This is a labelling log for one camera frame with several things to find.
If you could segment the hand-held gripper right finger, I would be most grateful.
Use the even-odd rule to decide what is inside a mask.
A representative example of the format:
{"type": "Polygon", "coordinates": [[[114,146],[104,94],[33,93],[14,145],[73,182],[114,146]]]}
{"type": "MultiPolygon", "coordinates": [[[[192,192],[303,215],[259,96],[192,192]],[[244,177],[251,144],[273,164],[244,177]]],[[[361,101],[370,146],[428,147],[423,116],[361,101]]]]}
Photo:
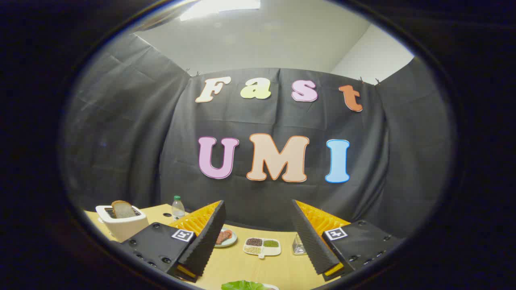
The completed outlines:
{"type": "Polygon", "coordinates": [[[403,242],[366,220],[350,223],[297,200],[292,204],[295,231],[325,281],[371,265],[403,242]]]}

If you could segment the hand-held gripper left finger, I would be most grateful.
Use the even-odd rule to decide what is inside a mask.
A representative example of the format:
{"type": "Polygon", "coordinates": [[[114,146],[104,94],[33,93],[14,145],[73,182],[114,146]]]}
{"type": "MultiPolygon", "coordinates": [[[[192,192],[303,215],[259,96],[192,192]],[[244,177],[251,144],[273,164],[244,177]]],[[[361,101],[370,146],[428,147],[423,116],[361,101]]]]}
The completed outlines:
{"type": "Polygon", "coordinates": [[[120,251],[167,275],[196,282],[203,275],[221,229],[223,200],[169,225],[154,222],[120,244],[120,251]]]}

